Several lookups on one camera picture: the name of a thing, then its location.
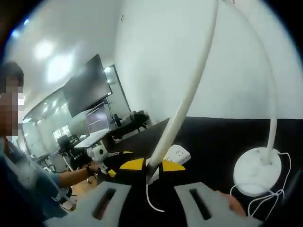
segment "white desk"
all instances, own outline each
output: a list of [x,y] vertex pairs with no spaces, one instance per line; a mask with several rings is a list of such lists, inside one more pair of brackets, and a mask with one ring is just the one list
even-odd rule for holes
[[89,148],[101,140],[107,133],[109,129],[102,129],[91,133],[84,141],[77,144],[74,148]]

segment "power strip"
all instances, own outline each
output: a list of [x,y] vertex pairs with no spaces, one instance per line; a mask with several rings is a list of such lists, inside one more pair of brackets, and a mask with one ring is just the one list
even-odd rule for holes
[[[164,156],[163,160],[168,160],[171,162],[176,162],[180,165],[183,165],[191,158],[190,153],[185,150],[183,147],[179,145],[172,145],[166,155]],[[152,176],[149,185],[152,184],[154,181],[159,179],[159,168],[157,168],[156,172]]]

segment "white wall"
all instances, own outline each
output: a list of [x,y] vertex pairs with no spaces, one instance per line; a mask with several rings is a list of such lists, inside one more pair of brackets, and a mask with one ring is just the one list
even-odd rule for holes
[[31,154],[34,154],[37,157],[48,154],[36,125],[33,122],[24,123],[23,131]]
[[[237,2],[270,58],[278,117],[303,118],[303,72],[293,43],[262,3]],[[269,118],[269,65],[256,32],[234,5],[219,3],[211,52],[188,115]],[[154,123],[175,113],[204,48],[213,7],[212,0],[124,0],[115,64],[132,110],[146,110]]]

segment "window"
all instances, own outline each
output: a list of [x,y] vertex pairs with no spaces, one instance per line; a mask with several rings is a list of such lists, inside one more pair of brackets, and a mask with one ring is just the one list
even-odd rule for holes
[[56,140],[59,139],[62,136],[61,132],[60,132],[60,129],[54,131],[53,136],[55,137]]
[[63,133],[63,135],[65,134],[67,136],[69,136],[71,134],[71,132],[70,132],[70,130],[69,130],[69,128],[68,128],[67,125],[65,125],[64,127],[62,127],[62,133]]

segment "ceiling light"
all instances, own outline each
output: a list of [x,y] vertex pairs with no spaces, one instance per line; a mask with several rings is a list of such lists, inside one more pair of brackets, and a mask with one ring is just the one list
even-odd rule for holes
[[20,36],[20,32],[17,31],[17,30],[14,30],[14,31],[11,33],[11,36],[14,37],[15,39],[17,39],[17,38]]
[[104,69],[104,72],[110,72],[110,67],[106,67],[106,68]]
[[24,99],[23,98],[18,99],[18,105],[24,105]]
[[30,122],[30,120],[31,120],[31,118],[26,118],[23,120],[23,123],[28,123],[28,122]]
[[35,48],[35,56],[38,60],[43,60],[53,53],[53,44],[44,40],[37,44]]
[[73,55],[59,55],[54,57],[48,65],[47,80],[50,83],[64,78],[72,69]]
[[79,71],[78,71],[78,76],[81,76],[81,75],[83,75],[84,73],[85,73],[85,71],[86,71],[86,68],[85,67],[82,67]]
[[29,19],[26,19],[25,21],[23,21],[23,25],[27,25],[29,23]]
[[64,108],[64,107],[66,107],[67,106],[67,103],[65,103],[61,108]]

